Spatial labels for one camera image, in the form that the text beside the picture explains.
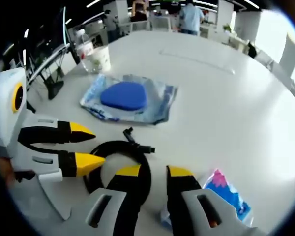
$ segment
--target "round table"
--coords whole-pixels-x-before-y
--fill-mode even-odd
[[[110,75],[135,74],[178,86],[167,123],[132,124],[135,140],[156,148],[147,155],[152,186],[144,208],[158,214],[166,204],[166,165],[187,168],[197,178],[218,168],[252,207],[253,226],[272,230],[295,199],[292,94],[249,56],[191,35],[139,31],[110,44],[109,52]],[[125,140],[122,131],[129,124],[102,122],[80,107],[93,79],[77,66],[64,77],[59,94],[37,108],[97,134],[95,140],[55,148],[88,153],[102,142]],[[105,184],[132,163],[115,156],[104,164]],[[81,179],[66,178],[49,191],[67,209],[88,196]]]

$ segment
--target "water bottle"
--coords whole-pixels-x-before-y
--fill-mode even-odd
[[[88,73],[96,72],[92,59],[94,51],[93,43],[90,37],[85,33],[84,29],[77,31],[76,50],[85,71]]]

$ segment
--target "black cable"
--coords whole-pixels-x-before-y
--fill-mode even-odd
[[[127,141],[109,141],[97,146],[92,152],[92,155],[100,156],[106,158],[107,156],[114,153],[121,153],[129,156],[131,159],[136,161],[141,165],[140,171],[143,172],[145,176],[144,182],[147,186],[143,189],[143,200],[142,203],[146,200],[149,195],[151,188],[151,170],[147,161],[146,156],[142,152],[140,146]],[[101,167],[96,168],[91,171],[87,176],[83,176],[84,184],[89,193],[92,193],[97,188],[104,188],[104,185],[101,180]]]

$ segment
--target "white table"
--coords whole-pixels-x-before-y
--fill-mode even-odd
[[[231,47],[186,34],[135,32],[109,50],[111,75],[133,73],[179,86],[167,123],[132,125],[136,141],[156,147],[147,156],[152,187],[144,208],[157,214],[166,203],[166,165],[185,167],[196,177],[219,168],[251,205],[253,225],[266,232],[276,226],[295,199],[295,99],[274,75]],[[99,143],[125,140],[129,124],[102,122],[79,106],[92,79],[73,69],[55,99],[37,108],[97,134],[61,146],[68,151],[88,153]],[[108,158],[104,183],[126,163],[132,161]],[[81,179],[65,179],[55,191],[68,208],[87,197]],[[157,231],[152,228],[139,234]]]

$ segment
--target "man in blue shirt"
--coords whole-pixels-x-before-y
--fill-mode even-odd
[[[192,0],[187,0],[187,6],[180,11],[180,28],[182,33],[198,35],[200,30],[200,21],[203,21],[203,12],[195,7]]]

